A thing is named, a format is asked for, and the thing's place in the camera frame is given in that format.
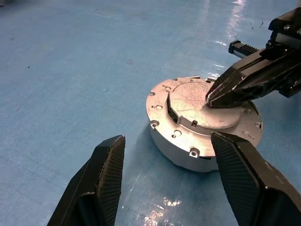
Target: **blue floor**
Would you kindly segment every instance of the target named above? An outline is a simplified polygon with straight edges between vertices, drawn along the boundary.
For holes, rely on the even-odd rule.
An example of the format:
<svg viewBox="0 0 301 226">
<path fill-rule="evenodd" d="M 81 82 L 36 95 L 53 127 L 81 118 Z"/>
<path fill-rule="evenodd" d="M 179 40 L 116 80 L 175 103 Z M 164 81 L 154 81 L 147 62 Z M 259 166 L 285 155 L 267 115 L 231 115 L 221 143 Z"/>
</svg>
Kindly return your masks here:
<svg viewBox="0 0 301 226">
<path fill-rule="evenodd" d="M 263 48 L 283 0 L 16 0 L 0 8 L 3 225 L 44 226 L 104 139 L 124 134 L 116 226 L 235 226 L 218 172 L 174 166 L 145 100 L 157 83 L 221 74 L 227 45 Z M 258 147 L 301 192 L 301 94 L 255 101 Z"/>
</svg>

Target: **bolt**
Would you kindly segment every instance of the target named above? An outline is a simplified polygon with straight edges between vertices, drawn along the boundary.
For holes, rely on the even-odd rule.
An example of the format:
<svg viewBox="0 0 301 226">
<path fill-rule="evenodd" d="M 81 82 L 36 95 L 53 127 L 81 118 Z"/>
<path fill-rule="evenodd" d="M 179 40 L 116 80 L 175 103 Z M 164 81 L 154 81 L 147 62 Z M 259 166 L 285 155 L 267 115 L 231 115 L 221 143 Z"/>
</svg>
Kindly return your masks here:
<svg viewBox="0 0 301 226">
<path fill-rule="evenodd" d="M 196 127 L 196 126 L 197 126 L 197 124 L 198 124 L 198 122 L 197 122 L 197 121 L 195 121 L 195 120 L 193 120 L 193 121 L 192 121 L 192 124 L 191 124 L 191 126 L 192 126 L 192 127 Z"/>
<path fill-rule="evenodd" d="M 291 26 L 290 26 L 289 24 L 287 24 L 287 25 L 284 26 L 283 29 L 284 29 L 284 30 L 288 30 L 288 29 L 290 29 L 290 28 L 291 28 Z"/>
<path fill-rule="evenodd" d="M 211 83 L 211 82 L 215 82 L 216 81 L 216 78 L 211 78 L 211 77 L 208 77 L 205 82 L 207 83 Z"/>
</svg>

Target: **textured gripper pad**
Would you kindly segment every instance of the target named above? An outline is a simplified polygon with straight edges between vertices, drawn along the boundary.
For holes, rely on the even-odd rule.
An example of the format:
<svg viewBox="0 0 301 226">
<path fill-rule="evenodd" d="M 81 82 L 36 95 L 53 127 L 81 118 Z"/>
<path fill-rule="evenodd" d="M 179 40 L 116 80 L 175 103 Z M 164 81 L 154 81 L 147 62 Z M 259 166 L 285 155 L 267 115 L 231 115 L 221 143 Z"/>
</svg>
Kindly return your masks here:
<svg viewBox="0 0 301 226">
<path fill-rule="evenodd" d="M 260 196 L 259 182 L 228 140 L 212 134 L 222 185 L 239 226 L 251 226 Z"/>
<path fill-rule="evenodd" d="M 106 226 L 114 226 L 121 195 L 125 139 L 119 139 L 108 153 L 97 188 L 100 211 Z"/>
</svg>

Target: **circular metal housing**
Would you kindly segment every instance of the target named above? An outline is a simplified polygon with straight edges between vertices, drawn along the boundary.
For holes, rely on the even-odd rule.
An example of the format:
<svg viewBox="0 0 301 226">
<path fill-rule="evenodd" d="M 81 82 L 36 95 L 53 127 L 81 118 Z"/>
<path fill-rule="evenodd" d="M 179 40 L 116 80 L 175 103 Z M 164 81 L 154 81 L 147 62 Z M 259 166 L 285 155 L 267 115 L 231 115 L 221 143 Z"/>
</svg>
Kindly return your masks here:
<svg viewBox="0 0 301 226">
<path fill-rule="evenodd" d="M 174 164 L 189 170 L 217 170 L 212 131 L 237 135 L 257 146 L 260 115 L 252 102 L 234 108 L 211 108 L 205 95 L 213 80 L 199 77 L 165 80 L 146 100 L 150 133 L 158 149 Z"/>
</svg>

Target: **metal cylindrical object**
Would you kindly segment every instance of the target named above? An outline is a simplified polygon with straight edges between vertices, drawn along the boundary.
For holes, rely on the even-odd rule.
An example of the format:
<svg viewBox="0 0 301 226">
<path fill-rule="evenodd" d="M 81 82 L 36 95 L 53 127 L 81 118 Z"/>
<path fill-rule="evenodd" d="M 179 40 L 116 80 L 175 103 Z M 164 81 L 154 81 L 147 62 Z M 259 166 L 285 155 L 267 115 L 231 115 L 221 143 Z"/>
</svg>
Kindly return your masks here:
<svg viewBox="0 0 301 226">
<path fill-rule="evenodd" d="M 156 85 L 146 100 L 150 133 L 158 149 L 174 164 L 189 170 L 217 170 L 212 131 L 235 134 L 257 146 L 260 115 L 252 102 L 234 108 L 211 108 L 205 95 L 213 80 L 176 78 Z"/>
</svg>

